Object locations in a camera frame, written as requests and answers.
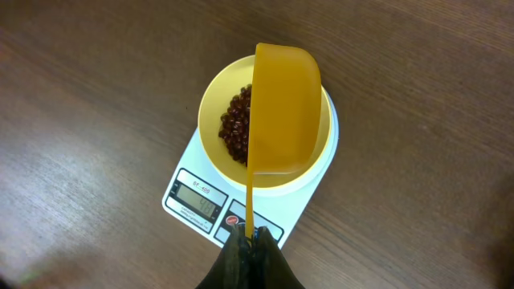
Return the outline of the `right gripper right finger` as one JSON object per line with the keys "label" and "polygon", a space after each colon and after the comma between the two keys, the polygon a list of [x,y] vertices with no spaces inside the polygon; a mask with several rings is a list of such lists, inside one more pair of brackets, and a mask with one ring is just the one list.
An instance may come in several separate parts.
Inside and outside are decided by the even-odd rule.
{"label": "right gripper right finger", "polygon": [[261,226],[251,248],[251,288],[304,289],[270,230]]}

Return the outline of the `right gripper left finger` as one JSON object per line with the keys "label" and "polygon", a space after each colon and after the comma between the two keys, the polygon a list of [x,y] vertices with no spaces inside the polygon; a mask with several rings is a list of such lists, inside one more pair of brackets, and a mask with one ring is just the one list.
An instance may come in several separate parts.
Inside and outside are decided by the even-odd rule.
{"label": "right gripper left finger", "polygon": [[251,242],[245,226],[233,226],[214,265],[196,289],[247,289],[250,287]]}

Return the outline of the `yellow measuring scoop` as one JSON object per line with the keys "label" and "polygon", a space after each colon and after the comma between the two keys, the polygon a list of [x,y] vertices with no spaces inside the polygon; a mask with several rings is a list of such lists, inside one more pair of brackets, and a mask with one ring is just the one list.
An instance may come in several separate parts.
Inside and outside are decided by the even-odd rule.
{"label": "yellow measuring scoop", "polygon": [[255,232],[254,175],[303,169],[316,145],[320,112],[320,70],[314,58],[297,47],[257,44],[247,152],[246,238],[253,239]]}

